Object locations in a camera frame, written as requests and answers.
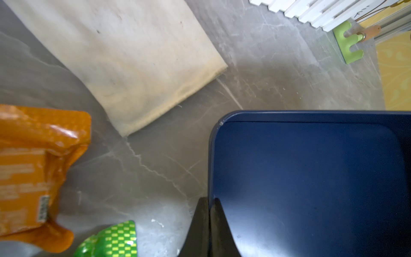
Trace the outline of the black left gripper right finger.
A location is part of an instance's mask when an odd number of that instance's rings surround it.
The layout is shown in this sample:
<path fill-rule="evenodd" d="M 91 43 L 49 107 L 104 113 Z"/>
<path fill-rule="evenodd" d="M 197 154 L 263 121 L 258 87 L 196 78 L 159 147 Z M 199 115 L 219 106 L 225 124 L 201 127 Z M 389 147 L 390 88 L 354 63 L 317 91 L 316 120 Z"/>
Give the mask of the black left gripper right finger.
<path fill-rule="evenodd" d="M 210 209 L 210 256 L 240 257 L 221 201 L 213 200 Z"/>

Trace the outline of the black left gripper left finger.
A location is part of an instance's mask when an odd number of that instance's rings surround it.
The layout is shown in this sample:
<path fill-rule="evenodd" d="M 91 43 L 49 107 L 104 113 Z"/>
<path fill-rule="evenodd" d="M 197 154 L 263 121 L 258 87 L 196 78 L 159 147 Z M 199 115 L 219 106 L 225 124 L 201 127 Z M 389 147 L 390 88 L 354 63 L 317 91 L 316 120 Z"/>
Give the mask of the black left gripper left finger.
<path fill-rule="evenodd" d="M 208 198 L 199 199 L 191 225 L 178 257 L 207 257 L 209 255 L 209 204 Z"/>

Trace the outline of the dark blue storage box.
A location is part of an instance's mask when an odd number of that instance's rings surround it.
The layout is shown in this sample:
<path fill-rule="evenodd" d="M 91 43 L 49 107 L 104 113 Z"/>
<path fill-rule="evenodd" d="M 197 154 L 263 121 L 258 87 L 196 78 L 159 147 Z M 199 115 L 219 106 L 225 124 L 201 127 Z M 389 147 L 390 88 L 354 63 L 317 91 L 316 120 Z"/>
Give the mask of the dark blue storage box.
<path fill-rule="evenodd" d="M 230 113 L 210 135 L 208 196 L 242 257 L 408 257 L 411 115 Z"/>

